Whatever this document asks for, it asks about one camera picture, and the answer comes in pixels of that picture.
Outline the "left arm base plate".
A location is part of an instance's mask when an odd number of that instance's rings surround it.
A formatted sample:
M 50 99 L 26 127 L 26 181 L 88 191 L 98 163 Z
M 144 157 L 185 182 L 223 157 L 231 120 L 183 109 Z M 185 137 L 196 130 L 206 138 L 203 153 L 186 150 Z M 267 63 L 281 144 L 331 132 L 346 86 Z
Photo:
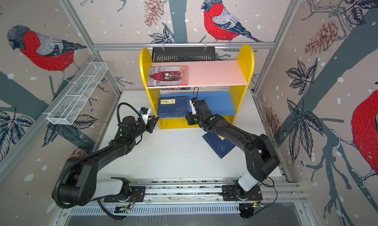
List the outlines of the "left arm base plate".
M 120 193 L 118 195 L 109 195 L 104 198 L 106 203 L 139 203 L 144 201 L 144 196 L 146 192 L 146 187 L 135 186 L 129 187 L 129 191 L 124 194 Z

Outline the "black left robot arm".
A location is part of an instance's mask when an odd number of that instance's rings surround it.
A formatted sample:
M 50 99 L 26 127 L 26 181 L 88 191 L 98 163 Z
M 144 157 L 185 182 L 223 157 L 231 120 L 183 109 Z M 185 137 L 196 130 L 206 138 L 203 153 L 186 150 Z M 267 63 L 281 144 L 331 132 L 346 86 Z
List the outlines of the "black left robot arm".
M 132 195 L 129 181 L 125 178 L 112 177 L 98 179 L 98 172 L 116 159 L 129 154 L 139 144 L 145 132 L 152 133 L 159 118 L 150 116 L 149 109 L 136 110 L 128 103 L 118 104 L 118 108 L 127 106 L 137 117 L 117 116 L 118 129 L 108 146 L 84 157 L 69 158 L 52 191 L 52 198 L 62 209 L 84 206 L 92 200 L 100 200 L 111 195 L 129 199 Z

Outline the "red illustrated book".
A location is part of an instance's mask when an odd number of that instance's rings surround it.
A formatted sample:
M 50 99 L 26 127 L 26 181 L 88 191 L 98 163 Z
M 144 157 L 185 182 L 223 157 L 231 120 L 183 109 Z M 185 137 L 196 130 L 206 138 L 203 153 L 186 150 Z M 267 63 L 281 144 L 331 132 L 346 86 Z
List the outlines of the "red illustrated book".
M 148 87 L 185 86 L 188 84 L 188 69 L 186 66 L 150 67 Z

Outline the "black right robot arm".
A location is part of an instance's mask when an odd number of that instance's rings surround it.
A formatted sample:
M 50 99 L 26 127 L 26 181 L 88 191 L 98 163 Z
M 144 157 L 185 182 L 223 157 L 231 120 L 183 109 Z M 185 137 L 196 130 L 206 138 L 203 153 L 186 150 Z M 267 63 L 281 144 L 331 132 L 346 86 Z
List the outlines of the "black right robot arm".
M 270 138 L 246 132 L 218 114 L 212 114 L 205 100 L 192 98 L 192 111 L 186 115 L 189 125 L 199 125 L 206 132 L 211 132 L 230 141 L 245 154 L 246 172 L 235 184 L 236 195 L 241 200 L 248 199 L 252 189 L 262 183 L 279 166 L 280 159 Z

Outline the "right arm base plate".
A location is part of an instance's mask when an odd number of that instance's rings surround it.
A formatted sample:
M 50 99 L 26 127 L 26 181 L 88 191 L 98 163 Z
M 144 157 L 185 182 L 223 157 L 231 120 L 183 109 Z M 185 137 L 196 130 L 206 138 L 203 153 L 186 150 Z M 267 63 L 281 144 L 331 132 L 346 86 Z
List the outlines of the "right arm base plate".
M 220 195 L 224 201 L 262 201 L 263 199 L 258 185 L 249 191 L 244 191 L 239 185 L 223 185 Z

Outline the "navy book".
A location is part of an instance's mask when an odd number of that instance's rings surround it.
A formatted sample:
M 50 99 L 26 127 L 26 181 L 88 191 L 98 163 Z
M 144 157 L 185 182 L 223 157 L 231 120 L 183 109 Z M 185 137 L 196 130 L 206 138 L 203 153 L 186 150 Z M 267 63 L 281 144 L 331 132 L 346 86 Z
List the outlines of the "navy book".
M 162 119 L 182 118 L 188 113 L 188 98 L 186 96 L 160 97 L 157 116 Z
M 202 137 L 220 159 L 225 157 L 235 147 L 233 143 L 224 137 L 218 136 L 211 132 L 207 132 Z

